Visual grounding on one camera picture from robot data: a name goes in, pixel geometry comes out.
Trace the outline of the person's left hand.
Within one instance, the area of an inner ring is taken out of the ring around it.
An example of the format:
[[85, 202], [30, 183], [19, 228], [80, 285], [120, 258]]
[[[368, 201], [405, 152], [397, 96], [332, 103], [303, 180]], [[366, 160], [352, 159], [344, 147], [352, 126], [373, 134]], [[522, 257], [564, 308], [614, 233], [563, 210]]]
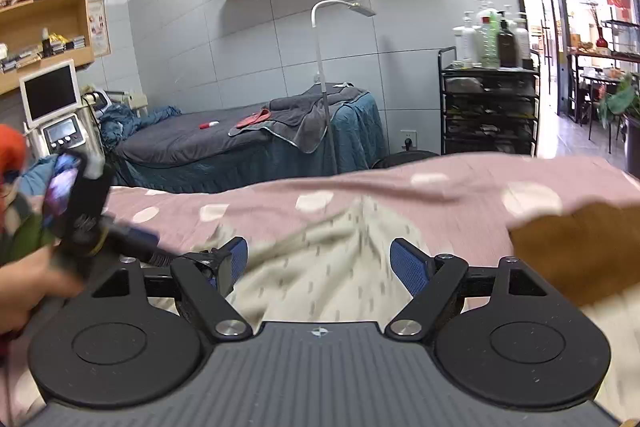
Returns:
[[52, 258], [53, 247], [46, 246], [21, 260], [3, 265], [0, 272], [1, 334], [20, 331], [42, 299], [75, 297], [84, 289], [83, 280], [54, 265]]

